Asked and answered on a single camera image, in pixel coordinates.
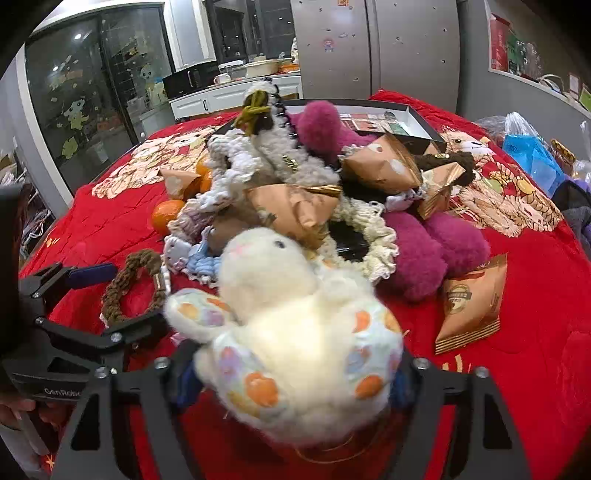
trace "finger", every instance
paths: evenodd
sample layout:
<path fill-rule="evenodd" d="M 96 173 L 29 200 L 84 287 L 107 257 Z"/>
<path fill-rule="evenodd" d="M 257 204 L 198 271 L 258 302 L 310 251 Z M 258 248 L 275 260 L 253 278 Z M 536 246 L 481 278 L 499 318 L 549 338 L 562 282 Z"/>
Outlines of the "finger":
<path fill-rule="evenodd" d="M 54 426 L 62 425 L 68 416 L 68 407 L 65 404 L 52 404 L 39 406 L 39 418 L 45 423 L 51 423 Z"/>
<path fill-rule="evenodd" d="M 0 424 L 14 430 L 19 430 L 18 422 L 12 410 L 6 405 L 0 405 Z"/>
<path fill-rule="evenodd" d="M 0 395 L 0 404 L 6 405 L 13 410 L 33 411 L 37 406 L 35 400 L 22 398 L 16 393 L 3 393 Z"/>

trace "white cabinet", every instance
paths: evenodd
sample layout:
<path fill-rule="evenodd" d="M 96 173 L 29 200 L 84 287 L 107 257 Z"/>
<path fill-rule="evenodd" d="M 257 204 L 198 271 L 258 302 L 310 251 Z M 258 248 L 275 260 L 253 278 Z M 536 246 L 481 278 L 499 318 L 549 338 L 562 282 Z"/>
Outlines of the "white cabinet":
<path fill-rule="evenodd" d="M 254 82 L 260 80 L 260 78 L 257 78 L 250 81 L 232 82 L 172 100 L 170 105 L 173 108 L 174 117 L 179 119 L 241 106 L 246 91 Z M 299 75 L 273 77 L 273 82 L 279 87 L 281 95 L 297 93 L 299 98 L 303 98 L 301 77 Z"/>
<path fill-rule="evenodd" d="M 173 108 L 174 117 L 177 119 L 213 112 L 209 106 L 209 93 L 207 90 L 172 100 L 170 106 Z"/>

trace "glass sliding door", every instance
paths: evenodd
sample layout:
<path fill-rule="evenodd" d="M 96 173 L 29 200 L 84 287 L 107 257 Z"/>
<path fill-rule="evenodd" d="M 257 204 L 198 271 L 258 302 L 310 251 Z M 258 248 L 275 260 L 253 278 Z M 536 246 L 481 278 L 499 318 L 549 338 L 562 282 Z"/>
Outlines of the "glass sliding door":
<path fill-rule="evenodd" d="M 125 18 L 132 21 L 123 28 Z M 142 23 L 145 18 L 156 20 Z M 114 30 L 125 34 L 127 47 L 111 45 Z M 157 82 L 171 73 L 158 7 L 107 10 L 61 22 L 33 36 L 25 58 L 37 121 L 72 192 L 149 134 L 174 123 Z M 152 112 L 156 109 L 159 115 Z M 146 124 L 152 125 L 148 132 Z"/>
<path fill-rule="evenodd" d="M 159 8 L 117 9 L 101 15 L 114 88 L 140 141 L 174 123 L 162 82 L 172 73 L 163 31 Z"/>

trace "red blanket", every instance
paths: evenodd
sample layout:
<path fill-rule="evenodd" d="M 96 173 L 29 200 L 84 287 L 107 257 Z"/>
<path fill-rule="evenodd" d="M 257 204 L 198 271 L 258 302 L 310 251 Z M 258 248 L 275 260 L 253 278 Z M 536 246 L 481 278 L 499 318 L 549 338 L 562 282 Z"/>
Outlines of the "red blanket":
<path fill-rule="evenodd" d="M 386 91 L 380 91 L 373 99 L 407 103 L 439 131 L 462 131 L 474 139 L 484 136 L 476 125 L 424 102 Z M 229 115 L 169 127 L 154 137 L 203 125 L 220 125 Z M 406 346 L 415 355 L 428 357 L 436 365 L 453 371 L 466 372 L 477 365 L 491 370 L 521 435 L 534 479 L 551 480 L 591 424 L 591 296 L 587 293 L 591 264 L 572 231 L 548 208 L 544 197 L 528 191 L 529 184 L 522 181 L 526 177 L 512 159 L 493 144 L 489 147 L 493 156 L 482 172 L 493 187 L 501 186 L 506 202 L 499 208 L 525 202 L 533 206 L 524 208 L 531 216 L 529 220 L 524 215 L 512 216 L 509 211 L 499 216 L 490 209 L 492 197 L 489 195 L 490 201 L 482 199 L 478 197 L 482 192 L 476 190 L 468 192 L 463 203 L 455 204 L 456 213 L 486 227 L 485 236 L 493 255 L 509 254 L 500 332 L 463 349 L 435 356 L 434 338 L 443 320 L 441 301 L 433 297 L 410 306 L 396 298 L 382 299 L 402 328 L 408 330 Z M 129 155 L 125 155 L 113 168 L 128 160 Z M 520 185 L 521 190 L 516 190 L 515 185 Z M 163 242 L 150 225 L 152 209 L 165 199 L 162 183 L 126 190 L 112 200 L 91 196 L 91 189 L 92 186 L 85 186 L 76 193 L 71 210 L 50 232 L 22 275 L 56 261 L 78 266 L 112 261 L 120 267 L 131 252 L 141 248 L 162 250 Z M 173 278 L 174 288 L 197 286 L 192 284 L 184 276 Z M 54 309 L 51 319 L 90 332 L 102 331 L 99 313 L 104 289 L 103 284 L 70 292 Z M 140 314 L 151 293 L 151 280 L 138 283 L 125 297 L 124 313 Z M 138 352 L 134 368 L 156 356 L 170 354 L 173 349 L 170 340 L 164 339 L 154 351 Z M 390 428 L 362 455 L 341 463 L 318 465 L 302 459 L 292 449 L 268 446 L 247 428 L 224 416 L 225 410 L 207 392 L 183 417 L 196 458 L 211 480 L 375 480 L 394 445 Z M 141 415 L 135 411 L 133 418 L 142 474 L 147 480 L 155 480 L 158 474 L 142 430 Z M 449 412 L 442 418 L 449 421 Z M 449 422 L 442 425 L 428 469 L 430 479 L 439 477 L 445 460 Z"/>

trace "snack packet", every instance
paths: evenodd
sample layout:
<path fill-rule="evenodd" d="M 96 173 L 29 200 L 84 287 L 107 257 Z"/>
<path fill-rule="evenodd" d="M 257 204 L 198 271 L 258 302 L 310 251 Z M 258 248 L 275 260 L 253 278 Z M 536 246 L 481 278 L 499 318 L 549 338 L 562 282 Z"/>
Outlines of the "snack packet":
<path fill-rule="evenodd" d="M 164 177 L 164 186 L 170 200 L 184 200 L 185 202 L 199 193 L 201 175 L 192 171 L 166 170 L 158 172 Z"/>
<path fill-rule="evenodd" d="M 298 185 L 279 183 L 247 190 L 246 197 L 264 226 L 315 250 L 329 232 L 327 222 L 339 203 L 340 189 L 335 186 L 311 189 L 312 192 Z"/>
<path fill-rule="evenodd" d="M 418 205 L 417 212 L 424 220 L 435 212 L 444 212 L 448 209 L 453 183 L 465 171 L 458 162 L 452 162 L 423 172 L 427 193 Z"/>
<path fill-rule="evenodd" d="M 343 174 L 388 194 L 421 185 L 413 156 L 398 138 L 384 134 L 366 147 L 342 158 Z"/>
<path fill-rule="evenodd" d="M 507 254 L 503 254 L 443 283 L 446 317 L 435 340 L 436 354 L 486 338 L 501 328 L 499 310 L 506 274 Z"/>

